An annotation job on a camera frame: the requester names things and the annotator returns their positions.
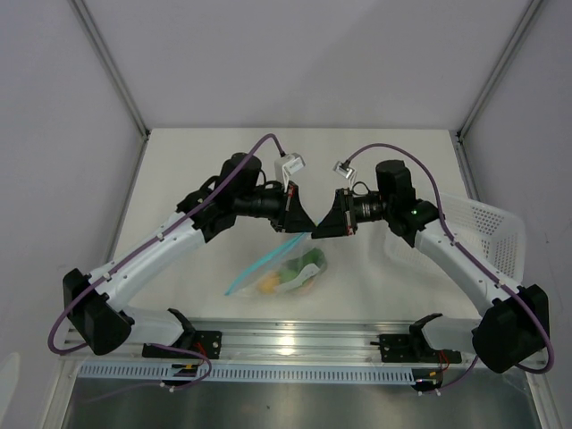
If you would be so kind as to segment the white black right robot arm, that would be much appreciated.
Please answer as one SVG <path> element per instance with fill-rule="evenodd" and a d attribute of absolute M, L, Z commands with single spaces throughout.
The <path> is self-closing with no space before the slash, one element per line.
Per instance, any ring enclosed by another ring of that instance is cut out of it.
<path fill-rule="evenodd" d="M 536 368 L 524 363 L 545 351 L 546 363 L 539 371 L 549 372 L 555 352 L 544 290 L 537 285 L 523 287 L 473 255 L 446 224 L 442 202 L 417 198 L 403 161 L 380 162 L 375 174 L 375 191 L 354 196 L 350 189 L 336 190 L 332 208 L 312 238 L 351 236 L 361 223 L 385 221 L 394 236 L 437 264 L 480 315 L 475 320 L 434 313 L 414 322 L 409 327 L 409 353 L 425 361 L 439 350 L 465 352 L 497 374 L 513 366 L 534 374 Z"/>

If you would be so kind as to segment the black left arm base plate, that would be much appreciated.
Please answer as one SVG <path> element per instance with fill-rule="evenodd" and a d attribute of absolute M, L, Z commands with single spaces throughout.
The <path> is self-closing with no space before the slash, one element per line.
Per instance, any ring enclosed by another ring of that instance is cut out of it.
<path fill-rule="evenodd" d="M 179 352 L 180 349 L 193 351 L 209 359 L 220 357 L 223 345 L 223 333 L 220 331 L 194 331 L 185 332 L 173 345 L 178 351 L 166 349 L 165 346 L 157 347 L 145 344 L 142 350 L 143 358 L 191 358 L 188 353 Z"/>

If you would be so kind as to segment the clear zip bag blue zipper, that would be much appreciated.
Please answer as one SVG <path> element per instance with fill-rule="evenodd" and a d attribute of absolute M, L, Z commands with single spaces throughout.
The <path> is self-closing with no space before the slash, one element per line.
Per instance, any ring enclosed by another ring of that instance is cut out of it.
<path fill-rule="evenodd" d="M 258 291 L 257 283 L 269 273 L 275 273 L 281 279 L 290 272 L 295 273 L 299 271 L 300 269 L 297 268 L 298 258 L 311 248 L 320 248 L 324 251 L 318 243 L 311 239 L 308 232 L 293 235 L 280 246 L 260 257 L 255 263 L 242 271 L 228 287 L 224 296 L 242 298 L 286 298 L 309 293 L 328 268 L 326 254 L 327 266 L 325 269 L 322 269 L 322 272 L 306 287 L 286 293 L 275 292 L 274 294 L 266 295 Z"/>

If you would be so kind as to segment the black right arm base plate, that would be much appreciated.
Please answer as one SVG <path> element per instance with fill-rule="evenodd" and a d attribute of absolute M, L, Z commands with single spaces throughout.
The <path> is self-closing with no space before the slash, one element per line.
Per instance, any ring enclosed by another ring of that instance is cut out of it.
<path fill-rule="evenodd" d="M 461 353 L 432 349 L 425 340 L 412 334 L 380 334 L 371 346 L 379 349 L 384 363 L 460 364 Z"/>

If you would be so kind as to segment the yellow toy lemon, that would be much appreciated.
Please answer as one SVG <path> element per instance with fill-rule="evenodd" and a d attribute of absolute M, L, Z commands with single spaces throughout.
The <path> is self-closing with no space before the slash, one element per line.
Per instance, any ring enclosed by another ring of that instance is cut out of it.
<path fill-rule="evenodd" d="M 275 273 L 269 273 L 257 283 L 257 289 L 262 294 L 270 295 L 276 292 L 280 284 L 280 277 Z"/>

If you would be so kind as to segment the green toy cucumber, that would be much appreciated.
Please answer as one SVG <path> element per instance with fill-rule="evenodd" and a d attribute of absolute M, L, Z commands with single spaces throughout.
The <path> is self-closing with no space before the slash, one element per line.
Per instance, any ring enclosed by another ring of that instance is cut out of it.
<path fill-rule="evenodd" d="M 285 277 L 282 277 L 274 290 L 276 293 L 286 293 L 306 287 L 321 272 L 322 269 L 316 264 L 305 265 L 299 271 L 295 273 L 290 272 Z"/>

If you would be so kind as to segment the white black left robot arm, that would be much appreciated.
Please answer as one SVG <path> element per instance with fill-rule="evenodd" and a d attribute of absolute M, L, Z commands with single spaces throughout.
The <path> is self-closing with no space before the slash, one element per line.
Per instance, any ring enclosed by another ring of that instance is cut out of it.
<path fill-rule="evenodd" d="M 298 154 L 274 163 L 276 178 L 260 183 L 261 161 L 236 153 L 219 174 L 189 193 L 166 221 L 130 253 L 88 274 L 74 269 L 63 277 L 67 318 L 97 356 L 125 342 L 140 342 L 146 358 L 187 356 L 196 330 L 182 312 L 130 306 L 144 286 L 183 254 L 234 226 L 240 216 L 264 218 L 279 233 L 311 232 L 314 222 L 299 199 L 292 176 L 304 167 Z"/>

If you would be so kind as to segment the green toy bell pepper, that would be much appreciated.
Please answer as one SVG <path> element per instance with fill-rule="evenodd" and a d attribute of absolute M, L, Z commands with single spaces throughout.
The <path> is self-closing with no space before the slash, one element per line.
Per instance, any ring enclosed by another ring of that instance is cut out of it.
<path fill-rule="evenodd" d="M 327 260 L 325 253 L 320 248 L 311 248 L 298 258 L 297 268 L 302 269 L 307 265 L 315 265 L 319 270 L 325 269 Z"/>

